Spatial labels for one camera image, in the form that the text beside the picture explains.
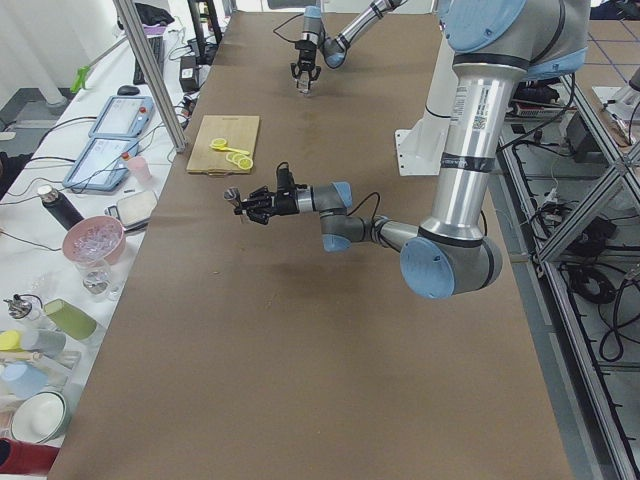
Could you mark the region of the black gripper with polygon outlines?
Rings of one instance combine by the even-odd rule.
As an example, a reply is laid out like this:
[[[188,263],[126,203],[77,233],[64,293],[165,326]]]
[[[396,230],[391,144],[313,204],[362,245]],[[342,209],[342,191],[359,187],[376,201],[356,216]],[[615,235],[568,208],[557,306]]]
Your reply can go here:
[[[299,214],[298,194],[307,185],[295,182],[288,162],[281,162],[276,167],[276,183],[275,191],[262,186],[240,200],[234,207],[234,214],[245,215],[250,221],[262,225],[267,225],[273,216]]]
[[[291,73],[294,80],[300,83],[303,75],[311,83],[319,78],[321,67],[316,64],[317,45],[311,40],[297,40],[294,48],[299,52],[296,63],[291,63]]]

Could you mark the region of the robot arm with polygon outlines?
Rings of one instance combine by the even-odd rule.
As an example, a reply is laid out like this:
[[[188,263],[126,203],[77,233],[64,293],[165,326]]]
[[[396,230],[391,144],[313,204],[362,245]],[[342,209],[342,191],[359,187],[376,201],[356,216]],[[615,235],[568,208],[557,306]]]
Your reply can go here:
[[[396,10],[403,1],[372,1],[369,6],[352,20],[343,30],[331,37],[324,26],[322,13],[317,6],[308,6],[303,15],[303,28],[299,40],[294,41],[298,60],[290,64],[296,88],[309,93],[312,83],[321,73],[316,64],[316,54],[321,53],[324,63],[330,69],[337,69],[345,62],[348,50],[366,31],[387,13]]]
[[[328,252],[370,241],[396,250],[402,276],[430,299],[482,289],[501,270],[497,245],[479,218],[499,135],[515,87],[577,71],[587,51],[585,1],[441,1],[436,14],[453,51],[457,86],[430,215],[419,225],[361,218],[350,186],[297,183],[286,163],[275,190],[225,198],[238,215],[267,224],[274,216],[316,212]]]

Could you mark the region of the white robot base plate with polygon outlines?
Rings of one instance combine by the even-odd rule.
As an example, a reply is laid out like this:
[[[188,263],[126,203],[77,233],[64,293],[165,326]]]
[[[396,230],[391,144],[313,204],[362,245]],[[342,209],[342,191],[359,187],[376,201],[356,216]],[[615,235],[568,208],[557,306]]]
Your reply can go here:
[[[394,134],[401,176],[437,176],[446,140],[444,130],[399,129]]]

